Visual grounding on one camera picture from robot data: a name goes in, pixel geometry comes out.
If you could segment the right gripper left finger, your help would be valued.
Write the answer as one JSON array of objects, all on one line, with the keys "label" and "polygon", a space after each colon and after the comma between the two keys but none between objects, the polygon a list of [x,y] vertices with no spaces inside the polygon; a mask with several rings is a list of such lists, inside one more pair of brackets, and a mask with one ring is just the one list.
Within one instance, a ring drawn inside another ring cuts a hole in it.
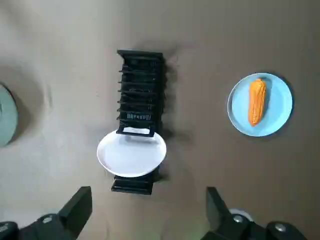
[{"label": "right gripper left finger", "polygon": [[92,190],[82,186],[58,213],[41,216],[19,228],[13,221],[0,223],[2,240],[76,240],[93,211]]}]

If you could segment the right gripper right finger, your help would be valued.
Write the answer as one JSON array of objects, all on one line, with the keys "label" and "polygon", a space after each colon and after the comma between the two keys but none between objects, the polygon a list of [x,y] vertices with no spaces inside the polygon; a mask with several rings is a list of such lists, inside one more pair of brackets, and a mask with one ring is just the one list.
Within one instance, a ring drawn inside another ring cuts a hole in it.
[{"label": "right gripper right finger", "polygon": [[206,188],[206,217],[210,230],[201,240],[305,240],[292,224],[271,221],[262,227],[241,213],[231,213],[215,187]]}]

